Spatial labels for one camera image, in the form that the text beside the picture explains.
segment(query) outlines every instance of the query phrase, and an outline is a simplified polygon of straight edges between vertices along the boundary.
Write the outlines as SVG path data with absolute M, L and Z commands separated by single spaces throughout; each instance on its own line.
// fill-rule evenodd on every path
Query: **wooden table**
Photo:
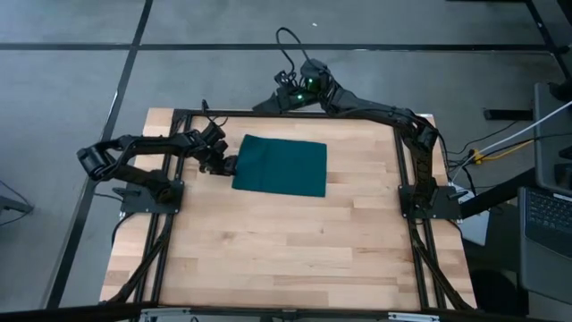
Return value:
M 144 135 L 168 135 L 172 113 L 170 108 L 151 108 Z M 206 118 L 193 118 L 192 128 L 205 126 Z M 201 174 L 198 162 L 187 160 L 161 304 L 420 309 L 407 224 L 398 202 L 400 176 L 391 127 L 364 120 L 232 117 L 223 129 L 230 146 L 227 155 L 238 153 L 245 134 L 327 144 L 326 197 L 237 191 L 231 188 L 231 177 Z M 434 160 L 433 174 L 445 184 L 438 146 Z M 162 161 L 163 156 L 140 156 L 135 166 L 158 169 Z M 139 264 L 149 218 L 137 214 L 117 232 L 102 300 L 115 295 Z M 475 306 L 458 230 L 442 220 L 432 224 L 443 273 Z M 154 275 L 151 267 L 144 299 L 150 297 Z M 425 267 L 434 306 L 430 276 Z

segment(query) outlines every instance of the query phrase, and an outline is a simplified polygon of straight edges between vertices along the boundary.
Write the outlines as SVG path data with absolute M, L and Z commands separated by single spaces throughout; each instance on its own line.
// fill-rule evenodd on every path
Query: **mounting plate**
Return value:
M 456 193 L 455 188 L 450 186 L 439 186 L 433 200 L 433 208 L 426 213 L 421 210 L 414 211 L 409 214 L 409 203 L 411 201 L 411 193 L 414 186 L 399 186 L 401 213 L 405 218 L 415 219 L 452 219 L 460 220 L 461 208 L 456 199 L 449 200 L 448 196 Z
M 170 202 L 161 204 L 155 202 L 147 188 L 134 183 L 127 183 L 124 190 L 114 188 L 114 191 L 123 191 L 122 211 L 125 213 L 177 214 L 181 209 L 185 182 L 173 180 L 171 184 L 173 198 Z

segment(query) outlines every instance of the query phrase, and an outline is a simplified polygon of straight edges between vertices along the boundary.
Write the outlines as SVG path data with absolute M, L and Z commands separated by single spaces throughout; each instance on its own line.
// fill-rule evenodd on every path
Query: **desk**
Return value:
M 168 135 L 172 113 L 151 108 L 144 135 Z M 206 122 L 193 117 L 192 128 L 203 129 Z M 160 304 L 420 309 L 391 127 L 364 120 L 231 117 L 223 130 L 226 155 L 238 153 L 245 134 L 327 144 L 326 197 L 237 191 L 231 177 L 201 174 L 196 160 L 185 161 L 184 200 L 174 218 Z M 444 184 L 438 147 L 434 157 L 433 172 Z M 135 166 L 157 169 L 162 161 L 139 156 Z M 139 264 L 149 218 L 137 214 L 117 232 L 102 300 L 115 295 Z M 443 273 L 475 306 L 458 230 L 433 220 L 433 236 Z M 144 300 L 154 273 L 151 267 Z M 425 280 L 434 305 L 426 268 Z

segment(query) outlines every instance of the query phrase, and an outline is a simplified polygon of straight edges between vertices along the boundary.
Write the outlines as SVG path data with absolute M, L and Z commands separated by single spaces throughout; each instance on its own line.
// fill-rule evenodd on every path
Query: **green cloth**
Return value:
M 246 135 L 232 188 L 325 197 L 326 145 Z

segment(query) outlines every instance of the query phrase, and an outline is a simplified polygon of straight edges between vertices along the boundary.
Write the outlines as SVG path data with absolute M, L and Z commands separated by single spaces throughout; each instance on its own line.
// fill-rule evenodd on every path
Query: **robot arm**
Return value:
M 224 131 L 214 122 L 202 131 L 176 133 L 169 137 L 121 136 L 117 140 L 98 142 L 82 148 L 77 157 L 91 180 L 104 182 L 117 179 L 148 189 L 156 203 L 166 203 L 173 198 L 173 182 L 160 170 L 144 171 L 127 162 L 138 155 L 168 154 L 176 157 L 194 157 L 201 172 L 218 175 L 234 175 L 236 156 L 224 157 L 228 145 L 223 140 Z M 121 151 L 115 159 L 108 150 Z
M 350 116 L 389 125 L 398 130 L 414 160 L 416 183 L 410 194 L 410 206 L 431 208 L 437 188 L 433 178 L 433 147 L 439 132 L 424 117 L 411 110 L 387 106 L 357 97 L 344 89 L 327 66 L 316 59 L 307 60 L 301 68 L 299 86 L 283 81 L 284 72 L 275 79 L 281 86 L 268 100 L 254 107 L 262 113 L 284 113 L 304 106 L 320 104 L 330 117 Z

